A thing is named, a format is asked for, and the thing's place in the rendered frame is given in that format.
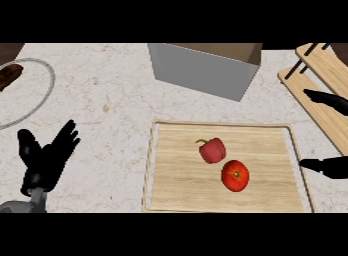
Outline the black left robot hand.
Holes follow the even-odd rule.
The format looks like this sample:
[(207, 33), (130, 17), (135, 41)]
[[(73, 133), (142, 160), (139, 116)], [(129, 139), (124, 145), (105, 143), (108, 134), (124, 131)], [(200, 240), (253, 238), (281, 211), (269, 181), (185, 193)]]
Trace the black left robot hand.
[(46, 146), (40, 145), (28, 129), (18, 131), (19, 156), (27, 166), (21, 187), (25, 196), (31, 196), (37, 188), (50, 192), (56, 187), (67, 162), (81, 141), (76, 127), (76, 122), (70, 120)]

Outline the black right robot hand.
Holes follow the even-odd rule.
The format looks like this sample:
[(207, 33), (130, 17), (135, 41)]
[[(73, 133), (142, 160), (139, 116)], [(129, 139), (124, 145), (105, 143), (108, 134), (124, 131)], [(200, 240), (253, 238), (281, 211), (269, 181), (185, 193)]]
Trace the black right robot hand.
[[(348, 100), (325, 92), (304, 89), (304, 93), (316, 103), (324, 103), (348, 117)], [(348, 179), (348, 156), (335, 158), (303, 159), (300, 166), (322, 173), (331, 179)]]

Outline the wooden tiered shelf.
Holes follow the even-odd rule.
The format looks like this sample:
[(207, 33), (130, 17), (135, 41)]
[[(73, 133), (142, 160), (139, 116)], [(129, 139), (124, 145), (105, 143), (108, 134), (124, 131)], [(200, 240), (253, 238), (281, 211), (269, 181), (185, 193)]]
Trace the wooden tiered shelf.
[(300, 60), (278, 77), (341, 155), (348, 156), (348, 67), (328, 46), (300, 46)]

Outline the pale wooden tray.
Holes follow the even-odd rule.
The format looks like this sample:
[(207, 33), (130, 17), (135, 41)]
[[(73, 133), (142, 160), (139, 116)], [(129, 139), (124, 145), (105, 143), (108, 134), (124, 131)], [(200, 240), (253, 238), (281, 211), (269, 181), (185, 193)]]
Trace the pale wooden tray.
[(316, 211), (291, 126), (157, 120), (142, 210)]

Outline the red bell pepper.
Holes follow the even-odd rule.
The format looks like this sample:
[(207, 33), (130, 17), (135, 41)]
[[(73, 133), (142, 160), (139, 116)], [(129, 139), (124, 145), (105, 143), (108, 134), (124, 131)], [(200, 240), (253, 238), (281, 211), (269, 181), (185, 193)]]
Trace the red bell pepper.
[(198, 139), (197, 142), (203, 142), (204, 145), (200, 147), (200, 154), (204, 161), (208, 164), (219, 163), (226, 158), (226, 146), (220, 138), (210, 140)]

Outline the white round plate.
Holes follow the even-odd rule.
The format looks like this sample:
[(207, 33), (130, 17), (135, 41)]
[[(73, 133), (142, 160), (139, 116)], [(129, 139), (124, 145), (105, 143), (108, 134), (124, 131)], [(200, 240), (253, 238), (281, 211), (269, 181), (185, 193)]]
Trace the white round plate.
[(52, 65), (42, 59), (24, 58), (0, 66), (22, 66), (19, 78), (0, 92), (0, 130), (21, 123), (42, 108), (55, 88), (56, 74)]

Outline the red tomato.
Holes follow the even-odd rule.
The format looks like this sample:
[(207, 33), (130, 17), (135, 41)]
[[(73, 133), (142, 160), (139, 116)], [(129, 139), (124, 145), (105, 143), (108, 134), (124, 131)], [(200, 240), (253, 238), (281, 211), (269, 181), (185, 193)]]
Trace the red tomato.
[(232, 192), (241, 192), (250, 182), (250, 171), (244, 163), (238, 160), (231, 160), (222, 169), (222, 182)]

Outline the brown baked food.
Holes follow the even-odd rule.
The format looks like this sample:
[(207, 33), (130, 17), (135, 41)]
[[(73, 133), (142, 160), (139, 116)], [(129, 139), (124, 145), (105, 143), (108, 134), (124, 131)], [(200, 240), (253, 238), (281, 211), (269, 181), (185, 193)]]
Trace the brown baked food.
[(24, 67), (19, 64), (11, 64), (0, 70), (0, 92), (21, 77)]

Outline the grey open box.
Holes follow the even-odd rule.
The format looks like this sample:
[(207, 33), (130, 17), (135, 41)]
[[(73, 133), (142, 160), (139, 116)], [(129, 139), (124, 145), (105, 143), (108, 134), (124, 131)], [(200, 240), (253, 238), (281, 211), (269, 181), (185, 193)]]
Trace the grey open box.
[(155, 78), (239, 101), (262, 65), (262, 43), (149, 43)]

